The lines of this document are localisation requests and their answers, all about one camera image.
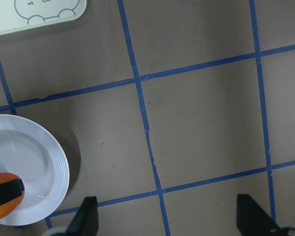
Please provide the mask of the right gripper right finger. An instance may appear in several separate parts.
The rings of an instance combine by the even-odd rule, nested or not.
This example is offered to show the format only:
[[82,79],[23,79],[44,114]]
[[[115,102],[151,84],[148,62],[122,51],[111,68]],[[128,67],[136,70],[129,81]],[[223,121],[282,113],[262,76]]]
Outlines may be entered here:
[[238,194],[236,226],[242,236],[277,236],[280,227],[248,194]]

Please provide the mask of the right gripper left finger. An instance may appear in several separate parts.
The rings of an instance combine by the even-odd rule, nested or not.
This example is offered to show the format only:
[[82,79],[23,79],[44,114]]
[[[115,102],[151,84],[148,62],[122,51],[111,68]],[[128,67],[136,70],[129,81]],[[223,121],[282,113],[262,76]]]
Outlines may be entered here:
[[95,236],[99,227],[97,198],[85,197],[66,230],[67,236]]

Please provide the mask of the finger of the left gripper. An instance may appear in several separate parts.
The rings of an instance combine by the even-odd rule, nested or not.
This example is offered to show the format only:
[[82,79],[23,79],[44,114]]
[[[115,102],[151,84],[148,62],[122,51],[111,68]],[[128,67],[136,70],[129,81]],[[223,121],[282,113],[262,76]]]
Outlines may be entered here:
[[0,206],[23,196],[25,187],[21,179],[0,183]]

